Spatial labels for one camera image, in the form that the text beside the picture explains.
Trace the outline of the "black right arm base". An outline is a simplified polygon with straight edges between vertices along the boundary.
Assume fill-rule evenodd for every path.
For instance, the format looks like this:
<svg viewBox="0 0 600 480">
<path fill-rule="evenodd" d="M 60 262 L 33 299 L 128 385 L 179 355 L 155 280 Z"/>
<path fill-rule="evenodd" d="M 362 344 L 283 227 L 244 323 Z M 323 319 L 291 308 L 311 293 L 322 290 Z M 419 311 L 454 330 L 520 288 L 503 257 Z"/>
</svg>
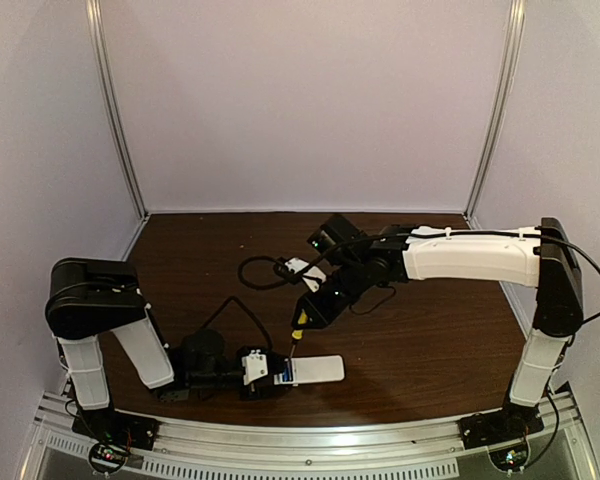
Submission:
<svg viewBox="0 0 600 480">
<path fill-rule="evenodd" d="M 522 473 L 530 461 L 529 436 L 544 423 L 537 407 L 506 404 L 488 413 L 475 413 L 458 421 L 466 450 L 486 447 L 491 464 L 506 474 Z"/>
</svg>

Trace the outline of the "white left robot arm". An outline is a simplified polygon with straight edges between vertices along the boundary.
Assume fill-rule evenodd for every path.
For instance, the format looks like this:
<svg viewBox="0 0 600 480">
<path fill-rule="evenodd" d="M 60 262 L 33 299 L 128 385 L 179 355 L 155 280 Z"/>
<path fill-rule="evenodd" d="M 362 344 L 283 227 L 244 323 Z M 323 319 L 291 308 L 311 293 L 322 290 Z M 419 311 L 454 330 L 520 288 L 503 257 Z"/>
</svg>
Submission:
<svg viewBox="0 0 600 480">
<path fill-rule="evenodd" d="M 128 262 L 65 258 L 51 270 L 45 318 L 65 360 L 77 404 L 84 410 L 111 407 L 99 337 L 111 333 L 140 381 L 162 402 L 182 401 L 194 391 L 236 389 L 256 398 L 274 385 L 288 360 L 269 335 L 262 346 L 225 354 L 223 336 L 205 322 L 172 347 L 164 339 L 149 301 Z"/>
</svg>

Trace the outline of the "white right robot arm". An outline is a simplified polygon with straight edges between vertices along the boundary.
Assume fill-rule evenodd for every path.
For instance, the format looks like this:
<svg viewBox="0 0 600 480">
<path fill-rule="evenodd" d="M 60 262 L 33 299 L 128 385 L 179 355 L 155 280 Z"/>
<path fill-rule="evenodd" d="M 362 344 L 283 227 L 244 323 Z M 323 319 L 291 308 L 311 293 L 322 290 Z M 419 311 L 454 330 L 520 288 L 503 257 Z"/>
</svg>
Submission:
<svg viewBox="0 0 600 480">
<path fill-rule="evenodd" d="M 329 326 L 376 286 L 462 279 L 535 289 L 531 331 L 507 393 L 518 407 L 539 403 L 560 356 L 584 323 L 581 269 L 555 218 L 512 230 L 390 225 L 368 235 L 336 214 L 307 242 L 333 270 L 324 274 L 316 262 L 285 261 L 292 278 L 308 288 L 292 319 L 298 331 Z"/>
</svg>

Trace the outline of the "white remote control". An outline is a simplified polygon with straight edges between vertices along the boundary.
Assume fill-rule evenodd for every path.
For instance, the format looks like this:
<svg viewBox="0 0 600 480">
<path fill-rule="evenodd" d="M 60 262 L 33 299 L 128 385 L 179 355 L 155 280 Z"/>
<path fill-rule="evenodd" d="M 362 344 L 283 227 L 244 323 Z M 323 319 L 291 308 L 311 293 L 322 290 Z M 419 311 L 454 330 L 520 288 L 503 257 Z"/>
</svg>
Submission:
<svg viewBox="0 0 600 480">
<path fill-rule="evenodd" d="M 275 385 L 299 386 L 307 384 L 340 382 L 345 378 L 344 360 L 340 355 L 297 357 L 287 360 L 294 367 L 294 383 L 282 384 L 281 374 L 274 376 Z"/>
</svg>

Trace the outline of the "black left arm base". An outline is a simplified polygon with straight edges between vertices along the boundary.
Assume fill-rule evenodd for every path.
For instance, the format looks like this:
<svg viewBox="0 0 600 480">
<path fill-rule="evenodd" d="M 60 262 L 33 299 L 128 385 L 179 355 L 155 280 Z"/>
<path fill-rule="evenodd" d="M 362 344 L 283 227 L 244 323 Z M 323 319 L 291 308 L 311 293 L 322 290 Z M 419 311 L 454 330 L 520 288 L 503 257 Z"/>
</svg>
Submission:
<svg viewBox="0 0 600 480">
<path fill-rule="evenodd" d="M 133 449 L 151 451 L 159 422 L 156 419 L 116 411 L 112 406 L 84 410 L 75 399 L 68 400 L 65 412 L 73 418 L 72 431 L 94 444 L 87 462 L 96 475 L 109 478 L 125 467 Z"/>
</svg>

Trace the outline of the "yellow handled screwdriver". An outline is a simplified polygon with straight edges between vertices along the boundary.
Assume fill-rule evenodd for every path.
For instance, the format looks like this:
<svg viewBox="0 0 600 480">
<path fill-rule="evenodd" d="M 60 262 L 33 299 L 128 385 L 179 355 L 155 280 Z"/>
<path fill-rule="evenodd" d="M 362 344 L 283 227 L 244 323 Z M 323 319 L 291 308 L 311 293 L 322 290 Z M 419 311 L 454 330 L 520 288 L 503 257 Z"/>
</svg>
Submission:
<svg viewBox="0 0 600 480">
<path fill-rule="evenodd" d="M 307 315 L 304 311 L 300 313 L 299 318 L 297 319 L 298 327 L 295 328 L 291 333 L 291 346 L 289 351 L 288 359 L 291 360 L 296 351 L 297 345 L 303 338 L 304 334 L 304 326 L 307 323 Z"/>
</svg>

